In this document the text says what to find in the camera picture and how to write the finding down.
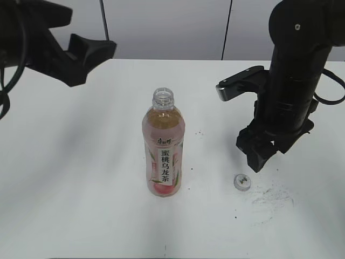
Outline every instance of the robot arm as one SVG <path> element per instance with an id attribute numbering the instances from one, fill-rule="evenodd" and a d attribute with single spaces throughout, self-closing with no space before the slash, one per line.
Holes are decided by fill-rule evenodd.
<path id="1" fill-rule="evenodd" d="M 90 71 L 113 58 L 114 42 L 84 39 L 76 34 L 71 35 L 68 50 L 62 50 L 49 28 L 69 25 L 71 18 L 72 9 L 47 1 L 0 0 L 0 119 L 10 106 L 8 93 L 25 67 L 72 87 L 84 84 Z M 5 86 L 4 68 L 9 66 L 18 69 Z"/>
<path id="2" fill-rule="evenodd" d="M 324 69 L 332 47 L 345 45 L 344 26 L 343 0 L 283 0 L 270 17 L 275 45 L 270 70 L 252 67 L 217 85 L 223 101 L 244 92 L 258 95 L 254 119 L 239 133 L 236 144 L 255 172 L 313 129 L 308 117 L 323 101 L 313 99 L 322 73 L 344 86 Z"/>

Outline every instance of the bottle opening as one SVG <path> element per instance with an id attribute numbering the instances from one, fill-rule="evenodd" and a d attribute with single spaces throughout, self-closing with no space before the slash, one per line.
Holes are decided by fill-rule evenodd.
<path id="1" fill-rule="evenodd" d="M 169 88 L 158 88 L 152 99 L 152 105 L 158 110 L 170 110 L 174 107 L 174 93 Z"/>

